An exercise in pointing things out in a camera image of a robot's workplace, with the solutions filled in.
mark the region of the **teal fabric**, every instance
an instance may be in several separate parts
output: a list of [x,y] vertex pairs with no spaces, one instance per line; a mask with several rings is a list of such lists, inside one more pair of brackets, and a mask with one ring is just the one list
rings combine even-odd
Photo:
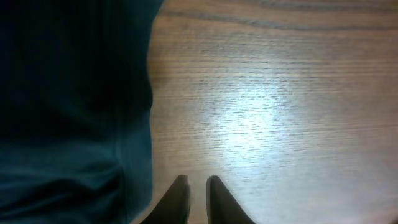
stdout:
[[160,0],[0,0],[0,223],[129,223],[152,195]]

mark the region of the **wood grain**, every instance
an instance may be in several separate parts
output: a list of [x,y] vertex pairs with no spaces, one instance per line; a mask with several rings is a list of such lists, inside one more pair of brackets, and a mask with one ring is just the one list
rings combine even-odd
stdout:
[[167,1],[149,58],[148,211],[185,174],[189,222],[207,223],[219,175],[256,223],[393,221],[397,43],[398,1]]

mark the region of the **garment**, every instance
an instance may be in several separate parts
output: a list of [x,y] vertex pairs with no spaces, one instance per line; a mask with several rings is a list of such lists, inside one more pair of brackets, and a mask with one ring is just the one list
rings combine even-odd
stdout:
[[0,223],[129,223],[151,200],[160,0],[0,0]]

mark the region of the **brown wooden tabletop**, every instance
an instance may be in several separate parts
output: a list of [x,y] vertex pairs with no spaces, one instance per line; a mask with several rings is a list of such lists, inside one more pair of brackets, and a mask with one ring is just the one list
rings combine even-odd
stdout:
[[168,0],[150,48],[154,198],[219,175],[256,223],[398,215],[398,1]]

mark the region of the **wooden table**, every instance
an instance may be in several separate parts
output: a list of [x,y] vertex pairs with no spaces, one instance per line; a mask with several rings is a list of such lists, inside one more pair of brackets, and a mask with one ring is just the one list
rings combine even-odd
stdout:
[[187,174],[190,223],[209,175],[256,223],[398,215],[398,1],[168,0],[149,68],[148,211]]

